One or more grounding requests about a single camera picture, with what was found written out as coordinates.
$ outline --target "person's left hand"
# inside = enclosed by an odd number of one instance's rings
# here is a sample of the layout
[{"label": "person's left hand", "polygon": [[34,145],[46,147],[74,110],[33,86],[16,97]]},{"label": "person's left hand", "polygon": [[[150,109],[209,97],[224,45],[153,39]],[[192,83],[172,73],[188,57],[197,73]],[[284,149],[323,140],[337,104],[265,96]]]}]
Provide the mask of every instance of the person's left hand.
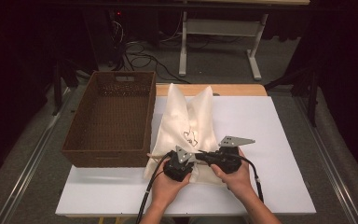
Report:
[{"label": "person's left hand", "polygon": [[[163,171],[165,160],[158,168],[156,174]],[[170,179],[164,173],[158,175],[153,182],[152,187],[152,205],[165,210],[176,198],[179,191],[189,183],[191,173],[188,174],[182,182]]]}]

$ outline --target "hand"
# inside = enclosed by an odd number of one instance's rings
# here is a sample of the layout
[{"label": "hand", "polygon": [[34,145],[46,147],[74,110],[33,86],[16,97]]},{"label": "hand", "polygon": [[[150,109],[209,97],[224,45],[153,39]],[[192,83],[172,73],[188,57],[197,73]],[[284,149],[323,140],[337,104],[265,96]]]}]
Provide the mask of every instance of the hand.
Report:
[{"label": "hand", "polygon": [[[159,174],[163,171],[165,160],[158,168],[156,174]],[[170,179],[164,173],[158,175],[153,182],[152,187],[152,205],[157,206],[161,209],[166,209],[173,200],[176,198],[176,195],[179,191],[189,183],[190,175],[188,174],[182,182],[177,182]]]},{"label": "hand", "polygon": [[241,161],[242,165],[238,171],[232,174],[224,173],[217,165],[212,164],[211,168],[217,177],[222,179],[223,183],[227,184],[227,187],[234,193],[234,195],[240,200],[243,198],[243,194],[255,193],[252,189],[251,179],[249,175],[249,164],[246,161]]}]

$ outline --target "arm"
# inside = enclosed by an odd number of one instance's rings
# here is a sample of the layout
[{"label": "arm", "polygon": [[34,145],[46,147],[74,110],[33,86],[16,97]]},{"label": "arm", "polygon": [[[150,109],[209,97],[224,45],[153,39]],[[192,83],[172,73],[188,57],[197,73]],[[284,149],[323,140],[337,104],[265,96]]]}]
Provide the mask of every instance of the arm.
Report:
[{"label": "arm", "polygon": [[240,169],[232,174],[225,174],[217,165],[211,165],[212,170],[217,177],[221,178],[234,195],[245,206],[250,218],[254,224],[261,223],[281,223],[269,209],[258,199],[255,191],[252,188],[249,176],[249,164],[242,161]]},{"label": "arm", "polygon": [[[164,161],[158,168],[157,174],[162,172]],[[164,215],[165,210],[176,198],[179,191],[189,183],[190,174],[182,182],[170,179],[165,174],[160,174],[152,186],[152,203],[147,208],[141,224],[158,224]]]}]

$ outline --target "basket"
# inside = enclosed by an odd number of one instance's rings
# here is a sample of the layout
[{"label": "basket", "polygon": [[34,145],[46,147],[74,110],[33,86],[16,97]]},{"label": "basket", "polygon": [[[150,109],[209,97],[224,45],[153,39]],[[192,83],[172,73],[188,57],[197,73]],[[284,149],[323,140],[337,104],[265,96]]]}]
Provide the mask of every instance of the basket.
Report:
[{"label": "basket", "polygon": [[76,167],[145,167],[155,72],[94,72],[62,154]]}]

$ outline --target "forearm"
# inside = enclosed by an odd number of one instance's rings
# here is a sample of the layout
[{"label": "forearm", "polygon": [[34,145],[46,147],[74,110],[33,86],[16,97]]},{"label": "forearm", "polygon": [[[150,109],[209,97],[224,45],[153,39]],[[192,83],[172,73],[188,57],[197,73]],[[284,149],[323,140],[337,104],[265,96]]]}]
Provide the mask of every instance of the forearm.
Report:
[{"label": "forearm", "polygon": [[245,191],[242,195],[239,195],[243,206],[245,206],[246,211],[249,214],[249,217],[252,219],[254,224],[275,224],[281,223],[279,219],[277,219],[271,211],[258,199],[255,192],[251,190]]},{"label": "forearm", "polygon": [[151,203],[142,217],[141,224],[159,224],[166,207]]}]

